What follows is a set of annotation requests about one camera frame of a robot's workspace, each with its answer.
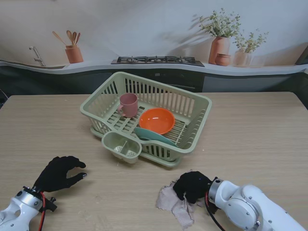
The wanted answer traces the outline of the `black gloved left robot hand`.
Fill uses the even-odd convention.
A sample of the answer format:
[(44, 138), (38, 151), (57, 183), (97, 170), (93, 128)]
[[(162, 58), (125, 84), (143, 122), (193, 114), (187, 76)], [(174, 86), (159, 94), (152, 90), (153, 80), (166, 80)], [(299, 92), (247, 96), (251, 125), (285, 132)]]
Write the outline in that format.
[(57, 156), (53, 158), (35, 181), (33, 189), (37, 192), (51, 193), (70, 188), (87, 176), (87, 173), (81, 172), (67, 178), (68, 171), (76, 167), (84, 169), (86, 164), (74, 156)]

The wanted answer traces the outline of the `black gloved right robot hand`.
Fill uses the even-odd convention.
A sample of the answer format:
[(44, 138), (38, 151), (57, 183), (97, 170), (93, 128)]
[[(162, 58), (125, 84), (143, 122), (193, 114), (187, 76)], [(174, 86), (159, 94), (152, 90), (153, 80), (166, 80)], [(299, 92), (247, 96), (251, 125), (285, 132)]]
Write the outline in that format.
[(184, 173), (173, 186), (180, 200), (186, 199), (190, 204), (195, 204), (198, 199), (203, 198), (209, 190), (212, 181), (199, 171)]

